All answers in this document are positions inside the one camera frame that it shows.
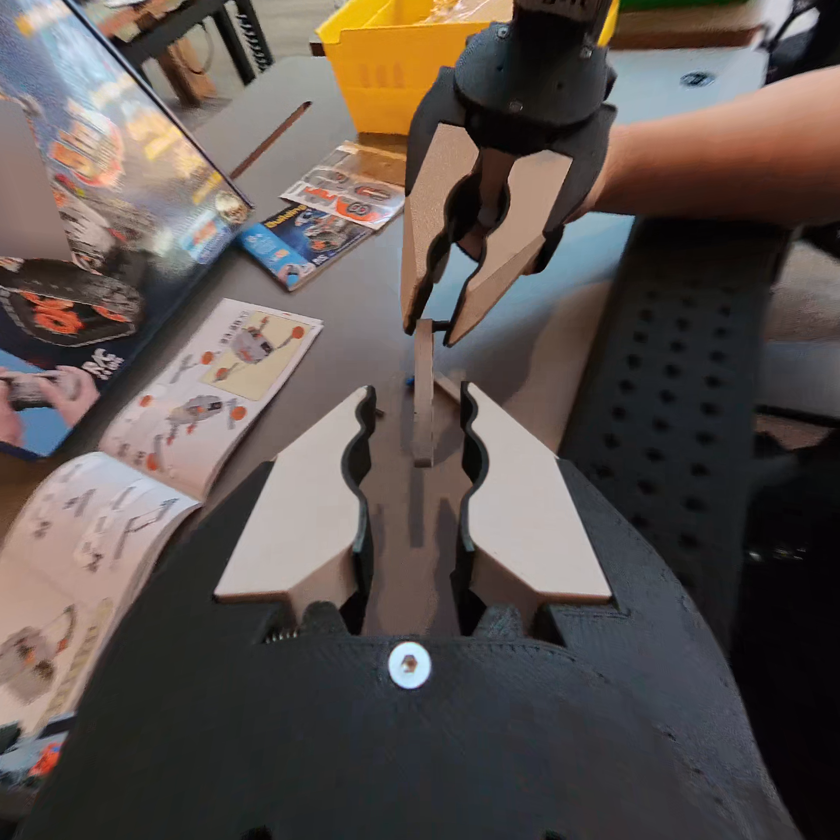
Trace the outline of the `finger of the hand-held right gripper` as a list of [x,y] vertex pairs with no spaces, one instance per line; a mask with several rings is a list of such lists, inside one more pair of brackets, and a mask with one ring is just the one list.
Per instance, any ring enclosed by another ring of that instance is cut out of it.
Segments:
[[449,209],[457,189],[473,175],[479,150],[460,126],[440,123],[404,204],[401,309],[404,332],[412,335],[454,243]]
[[507,178],[507,211],[487,235],[445,336],[451,348],[508,292],[545,244],[544,229],[571,168],[571,157],[543,150],[517,159]]

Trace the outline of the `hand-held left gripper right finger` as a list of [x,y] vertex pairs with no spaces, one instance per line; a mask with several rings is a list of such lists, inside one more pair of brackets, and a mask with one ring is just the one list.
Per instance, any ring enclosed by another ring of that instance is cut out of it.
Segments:
[[560,460],[478,385],[460,386],[461,467],[455,606],[463,635],[494,606],[525,629],[549,606],[604,606],[613,590]]

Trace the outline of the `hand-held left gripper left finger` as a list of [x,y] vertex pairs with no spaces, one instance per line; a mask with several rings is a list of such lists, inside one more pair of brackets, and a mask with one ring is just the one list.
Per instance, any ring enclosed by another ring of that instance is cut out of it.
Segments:
[[371,469],[376,393],[356,388],[282,449],[214,590],[221,603],[277,602],[302,623],[329,602],[359,632],[374,549],[361,484]]

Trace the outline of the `grey L-beam with blue pins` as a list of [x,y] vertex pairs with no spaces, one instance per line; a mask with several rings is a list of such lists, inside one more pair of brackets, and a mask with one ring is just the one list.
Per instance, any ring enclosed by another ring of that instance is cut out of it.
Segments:
[[414,374],[406,378],[405,385],[412,394],[415,403],[418,403],[419,398],[423,396],[428,396],[432,405],[435,405],[438,396],[443,396],[453,405],[460,403],[459,383],[441,373]]

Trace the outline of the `long grey holed beam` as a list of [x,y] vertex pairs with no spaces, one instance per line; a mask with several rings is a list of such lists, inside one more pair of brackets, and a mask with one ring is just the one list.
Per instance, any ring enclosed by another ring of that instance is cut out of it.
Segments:
[[434,322],[420,319],[414,332],[413,462],[434,463]]

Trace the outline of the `person's right forearm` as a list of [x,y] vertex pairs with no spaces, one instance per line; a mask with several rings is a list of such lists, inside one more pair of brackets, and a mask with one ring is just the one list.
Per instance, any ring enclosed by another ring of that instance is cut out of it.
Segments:
[[612,128],[589,212],[785,228],[839,218],[839,68]]

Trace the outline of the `grey desk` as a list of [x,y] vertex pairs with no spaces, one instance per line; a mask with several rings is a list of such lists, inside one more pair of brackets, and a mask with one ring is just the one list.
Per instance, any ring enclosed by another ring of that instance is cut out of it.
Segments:
[[[213,161],[232,172],[303,102],[310,103],[308,109],[238,178],[258,219],[279,208],[284,187],[354,135],[328,61],[278,61],[196,132]],[[477,383],[556,450],[632,223],[630,217],[594,213],[569,226],[544,272],[519,279],[466,339],[436,352],[439,368]],[[371,439],[373,467],[363,483],[375,549],[364,630],[394,636],[456,633],[449,575],[459,502],[469,485],[460,465],[464,437],[458,411],[444,397],[434,413],[434,467],[413,467],[413,407],[404,385],[413,370],[413,345],[403,332],[399,301],[401,245],[397,219],[292,294],[231,248],[55,456],[24,461],[2,455],[2,537],[40,481],[63,461],[92,450],[129,397],[162,371],[221,298],[235,298],[320,319],[324,328],[236,447],[205,507],[175,541],[184,541],[260,463],[352,390],[373,385],[384,417]]]

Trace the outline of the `orange printed sticker sheet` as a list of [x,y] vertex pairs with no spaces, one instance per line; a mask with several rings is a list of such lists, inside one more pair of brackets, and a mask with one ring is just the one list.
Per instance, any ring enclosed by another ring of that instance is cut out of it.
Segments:
[[406,156],[346,141],[279,197],[374,231],[404,209]]

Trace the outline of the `yellow plastic bin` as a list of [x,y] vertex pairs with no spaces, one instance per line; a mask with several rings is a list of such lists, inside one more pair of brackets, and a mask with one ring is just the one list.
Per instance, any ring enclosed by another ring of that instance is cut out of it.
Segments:
[[361,133],[407,135],[434,93],[432,122],[465,113],[478,132],[557,133],[606,104],[619,2],[353,1],[317,31]]

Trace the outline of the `blue printed leaflet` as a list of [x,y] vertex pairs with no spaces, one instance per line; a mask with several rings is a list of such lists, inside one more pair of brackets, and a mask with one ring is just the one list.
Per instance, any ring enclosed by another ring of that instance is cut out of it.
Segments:
[[249,225],[236,244],[286,292],[313,278],[373,235],[373,230],[303,205]]

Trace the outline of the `black studded pad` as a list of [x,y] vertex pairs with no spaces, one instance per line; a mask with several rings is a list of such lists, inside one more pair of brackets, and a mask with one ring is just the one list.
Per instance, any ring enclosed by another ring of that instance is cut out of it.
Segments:
[[791,239],[767,224],[636,221],[559,450],[655,548],[725,654],[763,331]]

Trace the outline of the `open instruction booklet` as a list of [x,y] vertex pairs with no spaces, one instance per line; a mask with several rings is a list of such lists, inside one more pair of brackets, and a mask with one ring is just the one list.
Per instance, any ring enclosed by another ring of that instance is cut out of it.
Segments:
[[322,329],[223,299],[98,448],[38,486],[2,546],[3,728],[31,734],[76,709],[172,534]]

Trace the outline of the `person's black clothing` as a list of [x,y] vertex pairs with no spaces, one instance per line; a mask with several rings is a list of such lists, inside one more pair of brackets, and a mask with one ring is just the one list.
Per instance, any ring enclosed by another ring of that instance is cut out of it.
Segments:
[[838,436],[755,461],[731,666],[804,838],[839,838]]

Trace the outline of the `blue toy set box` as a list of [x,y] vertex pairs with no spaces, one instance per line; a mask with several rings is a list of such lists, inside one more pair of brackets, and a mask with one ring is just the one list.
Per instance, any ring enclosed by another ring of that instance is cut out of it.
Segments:
[[2,223],[2,452],[62,446],[231,245],[251,205],[73,2],[2,2],[2,175],[38,154],[55,212]]

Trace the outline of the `black metal table frame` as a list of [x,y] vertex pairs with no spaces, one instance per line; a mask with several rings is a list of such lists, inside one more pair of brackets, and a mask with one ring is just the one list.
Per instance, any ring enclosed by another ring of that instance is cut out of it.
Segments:
[[195,28],[211,21],[242,84],[246,87],[275,62],[252,2],[144,2],[129,22],[112,24],[110,39],[138,72],[151,60],[174,51]]

